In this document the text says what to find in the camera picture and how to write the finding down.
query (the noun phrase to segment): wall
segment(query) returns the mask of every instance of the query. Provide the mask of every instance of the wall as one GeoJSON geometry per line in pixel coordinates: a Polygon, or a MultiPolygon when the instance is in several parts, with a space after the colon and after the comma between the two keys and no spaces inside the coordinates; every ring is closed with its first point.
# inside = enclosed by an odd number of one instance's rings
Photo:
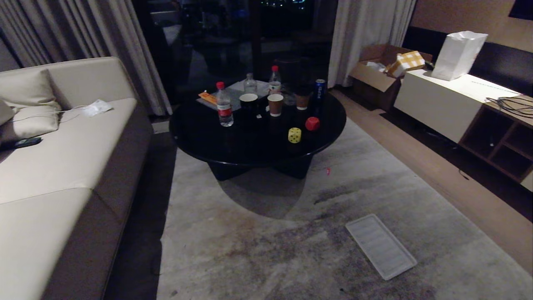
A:
{"type": "Polygon", "coordinates": [[[18,68],[19,65],[7,50],[4,42],[0,40],[0,72],[18,68]]]}
{"type": "Polygon", "coordinates": [[[411,26],[444,33],[470,30],[487,42],[533,52],[533,21],[509,18],[514,0],[418,0],[411,26]]]}

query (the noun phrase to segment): red die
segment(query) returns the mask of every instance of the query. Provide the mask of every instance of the red die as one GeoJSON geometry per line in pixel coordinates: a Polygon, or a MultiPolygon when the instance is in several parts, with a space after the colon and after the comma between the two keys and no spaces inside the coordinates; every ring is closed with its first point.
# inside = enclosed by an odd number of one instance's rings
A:
{"type": "Polygon", "coordinates": [[[317,117],[310,117],[305,122],[305,128],[309,131],[315,131],[320,128],[320,120],[317,117]]]}

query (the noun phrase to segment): white tray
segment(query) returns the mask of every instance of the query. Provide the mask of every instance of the white tray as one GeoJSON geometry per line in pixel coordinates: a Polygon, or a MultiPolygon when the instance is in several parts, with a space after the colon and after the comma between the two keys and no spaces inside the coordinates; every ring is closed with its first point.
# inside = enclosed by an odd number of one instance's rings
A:
{"type": "Polygon", "coordinates": [[[389,280],[416,265],[416,259],[374,214],[346,224],[381,277],[389,280]]]}

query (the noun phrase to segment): gray rug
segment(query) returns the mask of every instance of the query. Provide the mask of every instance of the gray rug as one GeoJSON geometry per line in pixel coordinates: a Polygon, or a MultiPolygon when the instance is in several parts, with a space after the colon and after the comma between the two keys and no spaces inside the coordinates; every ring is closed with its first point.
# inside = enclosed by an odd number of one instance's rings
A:
{"type": "Polygon", "coordinates": [[[217,182],[177,152],[158,299],[531,299],[533,281],[351,121],[305,180],[217,182]],[[418,260],[384,281],[344,225],[374,213],[418,260]]]}

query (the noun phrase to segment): black coffee table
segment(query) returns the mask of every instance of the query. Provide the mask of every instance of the black coffee table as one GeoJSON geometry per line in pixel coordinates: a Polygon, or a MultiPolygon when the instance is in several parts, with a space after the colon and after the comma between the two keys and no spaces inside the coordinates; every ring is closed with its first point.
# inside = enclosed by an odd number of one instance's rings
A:
{"type": "Polygon", "coordinates": [[[266,97],[258,102],[261,119],[239,109],[233,113],[233,126],[223,127],[217,111],[189,101],[174,112],[170,132],[180,149],[209,164],[217,180],[261,167],[272,167],[303,179],[313,155],[331,145],[346,123],[344,107],[329,94],[321,104],[310,104],[307,110],[284,106],[280,117],[271,117],[265,112],[266,97]],[[309,116],[320,119],[319,130],[311,132],[305,128],[309,116]],[[302,140],[298,144],[287,139],[292,127],[302,129],[302,140]]]}

